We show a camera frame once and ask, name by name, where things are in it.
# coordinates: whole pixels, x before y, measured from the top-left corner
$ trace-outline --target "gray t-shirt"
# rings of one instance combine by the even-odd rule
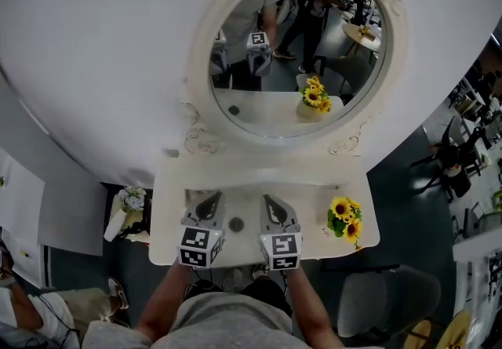
[[[258,11],[280,0],[242,0],[225,20],[221,29],[227,39],[227,60],[234,64],[246,58],[249,33],[256,30]]]
[[[141,333],[92,322],[83,349],[305,349],[291,335],[291,319],[275,307],[243,295],[206,293],[185,301],[168,335],[153,345]]]

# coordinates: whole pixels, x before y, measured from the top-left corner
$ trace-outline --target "flower bouquet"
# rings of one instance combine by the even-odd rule
[[[331,100],[317,76],[307,79],[307,85],[300,90],[300,94],[302,99],[296,106],[299,116],[317,121],[321,115],[331,111]]]
[[[360,250],[358,239],[362,230],[361,205],[349,197],[334,197],[328,211],[328,228],[337,238],[344,237]]]
[[[127,213],[132,211],[143,211],[144,209],[144,197],[147,192],[139,187],[128,186],[123,188],[118,193],[121,200],[121,208],[114,215],[110,217],[106,231],[104,232],[104,238],[111,242],[120,228],[124,224]]]

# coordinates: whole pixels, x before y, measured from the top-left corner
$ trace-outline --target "dark floor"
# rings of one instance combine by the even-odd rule
[[[452,254],[452,227],[446,197],[439,188],[417,195],[414,184],[424,184],[433,173],[428,165],[411,169],[409,163],[429,155],[422,128],[415,131],[395,151],[368,173],[380,244],[351,256],[332,260],[302,262],[312,285],[318,291],[333,325],[346,274],[321,271],[337,267],[375,267],[406,264],[435,275],[442,286],[442,298],[433,318],[447,323],[453,315],[456,268]],[[103,257],[92,257],[53,250],[53,284],[61,289],[106,286],[111,274],[122,281],[130,308],[121,318],[135,325],[146,301],[168,267],[158,267],[148,259],[148,247],[129,241],[104,243]],[[215,282],[223,272],[217,271]],[[396,347],[397,340],[386,344]]]
[[[277,27],[277,41],[282,41],[288,28],[294,23],[296,12],[292,13],[283,24]],[[339,57],[347,55],[347,51],[354,42],[351,40],[344,31],[342,26],[345,21],[336,14],[331,12],[328,15],[326,27],[322,32],[322,38],[316,49],[316,55],[323,55],[327,57]],[[296,55],[295,60],[272,60],[270,73],[262,78],[263,91],[295,91],[297,88],[296,76],[298,75],[298,67],[302,64],[304,59],[304,36],[299,35],[291,43],[288,50]],[[367,48],[360,47],[357,52],[351,51],[351,55],[359,55],[368,60],[372,54]],[[319,71],[319,62],[317,62],[317,71]],[[326,68],[325,74],[322,78],[322,83],[327,88],[329,95],[340,95],[339,89],[342,86],[344,78],[337,74],[335,71]],[[350,93],[351,88],[346,83],[344,87],[345,93]]]

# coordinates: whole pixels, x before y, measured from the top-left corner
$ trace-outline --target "yellow flower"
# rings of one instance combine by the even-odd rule
[[[326,112],[331,111],[331,100],[329,98],[326,98],[321,102],[321,106],[318,108],[319,112],[322,114],[325,114]]]
[[[349,243],[356,243],[361,234],[362,224],[360,220],[352,220],[344,229],[345,240]]]
[[[305,90],[304,98],[312,107],[319,107],[322,104],[321,92],[314,86]]]
[[[351,212],[351,203],[347,197],[335,197],[331,201],[329,209],[331,209],[336,218],[343,222],[349,221],[354,217],[354,214]]]
[[[308,78],[307,83],[312,87],[316,87],[319,91],[324,91],[324,86],[321,84],[317,76],[314,76],[313,78]]]
[[[351,205],[354,207],[354,208],[361,208],[361,204],[359,204],[358,202],[355,202],[355,201],[352,201],[348,198],[348,201],[351,203]]]

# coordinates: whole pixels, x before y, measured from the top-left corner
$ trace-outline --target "flower vase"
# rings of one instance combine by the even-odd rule
[[[108,221],[108,226],[106,231],[104,232],[104,239],[111,242],[115,236],[120,232],[122,225],[124,224],[124,220],[126,220],[127,213],[120,209],[117,211]]]
[[[302,118],[307,119],[309,122],[316,122],[319,120],[318,109],[316,107],[309,107],[303,100],[300,100],[296,106],[296,113]]]

